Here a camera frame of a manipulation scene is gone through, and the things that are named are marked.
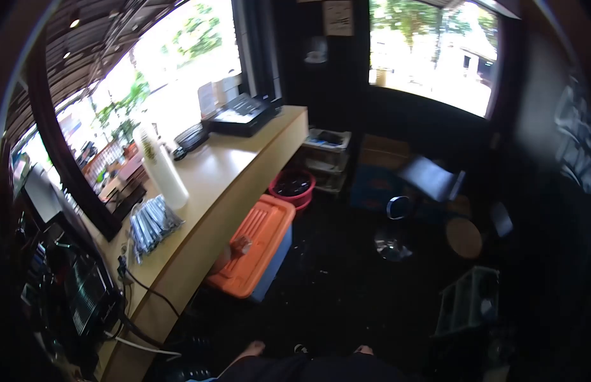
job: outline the window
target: window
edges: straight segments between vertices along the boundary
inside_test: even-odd
[[[133,130],[165,140],[200,122],[198,89],[241,72],[231,0],[190,1],[151,27],[90,96],[62,102],[64,139],[102,201],[136,176]]]
[[[440,9],[417,0],[370,0],[370,24],[371,85],[485,116],[497,62],[494,14],[465,1]]]

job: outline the wall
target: wall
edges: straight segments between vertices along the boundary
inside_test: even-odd
[[[522,380],[587,380],[591,97],[585,90],[591,82],[533,0],[521,5],[523,91],[495,183],[515,235],[502,283],[503,313],[518,328],[510,373]]]
[[[368,85],[369,5],[353,0],[355,35],[328,38],[328,62],[303,62],[306,39],[323,35],[322,2],[273,2],[277,45],[288,103],[309,108],[321,128],[408,141],[414,150],[450,166],[473,169],[488,151],[490,123],[421,96]]]

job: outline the orange lid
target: orange lid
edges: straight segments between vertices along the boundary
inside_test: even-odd
[[[250,296],[294,216],[295,207],[291,203],[261,195],[230,241],[245,235],[251,239],[251,248],[245,255],[231,259],[219,273],[207,277],[206,281],[232,296]]]

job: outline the wooden counter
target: wooden counter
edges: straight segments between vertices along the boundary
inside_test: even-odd
[[[141,265],[131,267],[134,276],[182,311],[248,211],[304,141],[307,130],[307,109],[284,106],[282,113],[252,138],[211,134],[202,147],[176,162],[190,194],[187,204],[177,211],[185,224]],[[145,187],[146,198],[158,194],[150,181]],[[129,220],[124,220],[120,233],[110,243],[93,227],[90,230],[115,280],[117,257],[129,226]],[[177,317],[159,297],[136,284],[132,290],[132,321],[148,336],[163,342]],[[125,338],[148,346],[131,333]],[[116,342],[105,342],[98,355],[95,374],[99,380],[128,382],[142,380],[154,357],[153,353]]]

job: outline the paper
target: paper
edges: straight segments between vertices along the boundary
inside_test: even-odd
[[[213,92],[213,83],[209,82],[198,89],[198,101],[200,102],[200,114],[205,118],[215,112],[216,98]]]
[[[325,1],[323,3],[323,20],[325,22],[325,35],[353,35],[353,9],[351,3],[352,2],[350,0]]]

